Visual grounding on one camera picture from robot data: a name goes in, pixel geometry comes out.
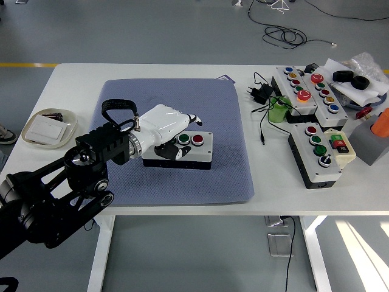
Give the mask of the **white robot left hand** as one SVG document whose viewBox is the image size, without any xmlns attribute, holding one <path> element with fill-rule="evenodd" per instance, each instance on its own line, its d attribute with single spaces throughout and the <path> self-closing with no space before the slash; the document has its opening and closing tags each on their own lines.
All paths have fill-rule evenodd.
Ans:
<svg viewBox="0 0 389 292">
<path fill-rule="evenodd" d="M 184 114 L 172 107 L 158 104 L 137 119 L 129 135 L 136 149 L 133 157 L 144 155 L 152 147 L 159 147 L 186 130 L 191 123 L 202 126 L 195 114 Z"/>
</svg>

